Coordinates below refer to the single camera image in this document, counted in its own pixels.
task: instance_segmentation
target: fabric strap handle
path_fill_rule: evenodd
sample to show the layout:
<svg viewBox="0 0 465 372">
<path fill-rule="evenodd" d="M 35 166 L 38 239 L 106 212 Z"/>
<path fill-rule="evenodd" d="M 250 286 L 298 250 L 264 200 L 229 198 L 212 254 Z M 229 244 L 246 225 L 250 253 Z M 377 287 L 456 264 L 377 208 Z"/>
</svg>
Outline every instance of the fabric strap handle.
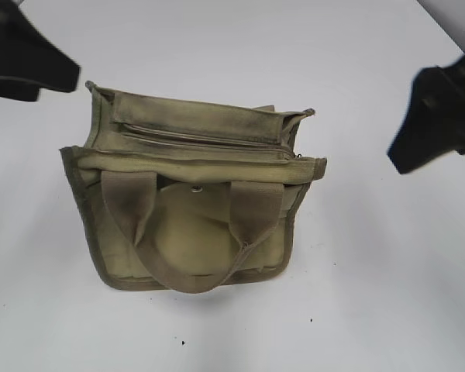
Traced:
<svg viewBox="0 0 465 372">
<path fill-rule="evenodd" d="M 239 244 L 239 252 L 225 272 L 196 276 L 169 265 L 154 246 L 151 236 L 145 236 L 157 196 L 157 174 L 104 170 L 101 177 L 104 203 L 121 232 L 134 245 L 143 266 L 165 287 L 185 293 L 210 291 L 241 267 L 276 228 L 284 193 L 283 184 L 231 182 L 229 231 Z"/>
</svg>

